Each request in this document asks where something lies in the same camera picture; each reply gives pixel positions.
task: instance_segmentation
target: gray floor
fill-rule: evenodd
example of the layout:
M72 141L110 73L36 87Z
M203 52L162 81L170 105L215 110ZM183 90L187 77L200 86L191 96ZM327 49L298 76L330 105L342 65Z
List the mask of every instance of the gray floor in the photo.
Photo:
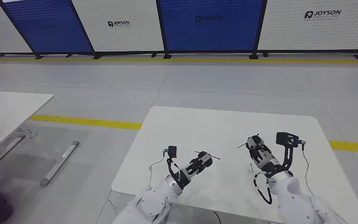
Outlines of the gray floor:
M357 85L353 65L0 63L0 91L55 95L40 114L141 123L152 105L160 105L310 115L329 140L349 142L358 137ZM59 152L72 141L81 144L46 188L39 182L53 161L28 140L0 162L0 191L16 209L7 223L111 223L132 198L112 192L111 183L136 131L28 124L39 132L39 143ZM358 152L335 153L358 194ZM219 215L223 223L265 223ZM218 220L211 211L175 206L168 223Z

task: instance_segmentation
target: perforated board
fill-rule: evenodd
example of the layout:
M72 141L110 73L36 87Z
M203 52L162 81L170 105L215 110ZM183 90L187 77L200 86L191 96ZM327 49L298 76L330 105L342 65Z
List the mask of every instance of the perforated board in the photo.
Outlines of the perforated board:
M258 49L358 49L358 1L268 0Z
M156 0L73 0L97 52L164 50Z
M11 1L4 6L34 51L92 51L70 0Z
M31 53L22 36L0 7L0 52L1 53Z
M253 50L262 0L161 0L168 50Z

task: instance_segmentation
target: white desk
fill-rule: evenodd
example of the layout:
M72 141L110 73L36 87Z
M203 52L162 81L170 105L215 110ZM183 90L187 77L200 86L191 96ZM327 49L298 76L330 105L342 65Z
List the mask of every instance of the white desk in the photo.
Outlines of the white desk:
M33 138L37 136L37 132L28 128L24 122L35 114L42 106L52 99L52 94L28 94L23 92L0 92L0 148L2 153L0 159L9 153L18 142L25 136L31 139L30 143L35 145L36 148L43 150L50 157L52 157L56 164L48 172L48 174L41 181L41 186L47 186L52 177L59 170L64 161L78 146L78 142L72 142L63 155L59 155L55 151L47 148L42 148L37 144ZM8 144L6 147L1 146L1 143L22 126L24 134L19 135Z
M149 181L149 165L162 157L169 145L178 147L177 164L184 168L206 151L221 160L205 169L172 202L214 211L282 222L273 195L266 204L252 183L248 171L252 160L245 147L237 147L249 136L260 134L272 153L283 162L284 147L276 145L276 132L289 132L307 142L305 154L310 162L308 183L349 224L358 223L358 200L315 118L279 114L169 108L154 106L149 111L126 158L112 183L112 190L138 194ZM304 184L306 163L301 149L293 155L291 171ZM169 174L165 161L153 167L152 186Z
M54 95L0 92L0 144Z

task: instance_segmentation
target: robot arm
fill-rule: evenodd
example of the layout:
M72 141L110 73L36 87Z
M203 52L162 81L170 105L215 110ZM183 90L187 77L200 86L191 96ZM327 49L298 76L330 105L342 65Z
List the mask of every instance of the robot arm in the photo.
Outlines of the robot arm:
M184 169L174 173L171 165L173 164L172 158L176 158L176 147L169 146L166 152L169 155L167 163L170 175L157 187L143 190L137 195L112 224L165 223L171 208L168 198L178 198L184 187L191 182L191 178L213 163L211 155L202 151Z
M289 171L293 148L297 148L298 144L304 145L305 141L299 140L298 136L293 134L278 132L276 143L285 146L283 165L273 156L259 136L249 137L246 147L256 166L265 172L271 192L278 198L279 213L283 222L285 224L342 224L336 213L322 198L303 193L298 178Z

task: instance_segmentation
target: yellow floor line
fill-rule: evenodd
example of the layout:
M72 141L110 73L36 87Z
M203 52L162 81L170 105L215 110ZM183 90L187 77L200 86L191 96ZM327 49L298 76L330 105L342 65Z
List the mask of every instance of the yellow floor line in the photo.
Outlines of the yellow floor line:
M139 130L142 124L131 123L131 122L117 122L112 120L94 120L85 118L67 118L64 116L48 116L48 115L34 115L30 118L31 120L39 120L42 122L56 122L66 124L80 124L106 128L120 128L120 129L131 129Z
M187 62L187 63L299 63L299 64L358 64L358 60L293 60L293 59L161 59L161 58L112 58L112 59L0 59L0 62L91 62L91 63L103 63L103 62Z
M332 149L341 151L358 152L358 143L330 141Z
M63 116L49 116L49 115L34 115L31 117L31 120L39 120L41 122L80 124L80 125L89 125L89 126L106 127L106 128L131 129L131 130L139 130L140 127L142 126L142 124L140 123L118 122L112 120L94 120L94 119L85 119L85 118L68 118ZM331 147L334 150L358 152L358 143L337 142L337 141L330 141L329 143L331 144Z

